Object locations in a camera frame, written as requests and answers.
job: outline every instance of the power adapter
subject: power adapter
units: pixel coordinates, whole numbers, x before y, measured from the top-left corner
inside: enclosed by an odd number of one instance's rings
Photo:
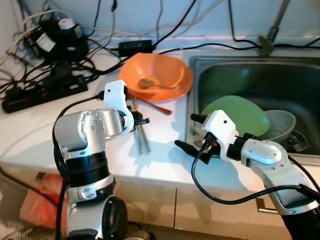
[[[151,54],[154,50],[151,40],[124,41],[117,48],[119,57],[131,57],[137,53]]]

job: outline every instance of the orange bowl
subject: orange bowl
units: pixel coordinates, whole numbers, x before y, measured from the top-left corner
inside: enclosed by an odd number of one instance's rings
[[[129,90],[141,94],[155,95],[166,89],[159,86],[141,88],[139,81],[149,79],[155,85],[176,87],[184,78],[188,69],[188,66],[176,57],[137,53],[122,66],[118,79],[123,80]]]

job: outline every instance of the drain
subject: drain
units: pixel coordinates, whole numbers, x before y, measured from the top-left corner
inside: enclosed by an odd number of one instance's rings
[[[310,147],[307,138],[299,131],[294,130],[287,141],[282,143],[287,150],[302,152]]]

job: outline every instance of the faucet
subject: faucet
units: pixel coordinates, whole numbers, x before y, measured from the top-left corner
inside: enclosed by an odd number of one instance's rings
[[[274,50],[274,41],[279,32],[279,25],[283,16],[285,15],[285,11],[289,5],[290,0],[282,0],[282,4],[280,6],[279,12],[274,20],[273,25],[270,27],[269,32],[266,37],[259,36],[258,42],[261,45],[261,48],[258,50],[259,56],[268,57]]]

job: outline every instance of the white countertop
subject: white countertop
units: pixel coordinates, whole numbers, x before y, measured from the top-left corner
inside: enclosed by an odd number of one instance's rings
[[[184,61],[190,56],[256,56],[255,51],[215,49],[214,51],[186,51],[170,54]],[[277,50],[274,56],[319,57],[318,51]],[[97,69],[113,66],[117,58],[96,54],[93,58]],[[89,90],[66,98],[24,109],[15,113],[0,112],[0,162],[2,166],[30,168],[34,171],[57,173],[53,156],[52,127],[60,111],[67,105],[95,95],[107,82],[117,80],[119,71],[101,76],[89,84]],[[106,143],[106,155],[110,172],[116,178],[128,178],[148,184],[175,187],[193,186],[191,165],[193,158],[175,146],[175,140],[186,138],[187,96],[177,100],[157,102],[170,109],[164,115],[145,103],[138,102],[138,109],[150,124],[144,125],[152,152],[139,156],[136,133],[117,137]],[[102,101],[92,100],[73,107],[68,113],[103,108]],[[320,167],[307,166],[311,174],[320,176]],[[262,181],[247,167],[236,161],[214,158],[209,165],[198,162],[198,180],[205,186],[219,189],[259,191]]]

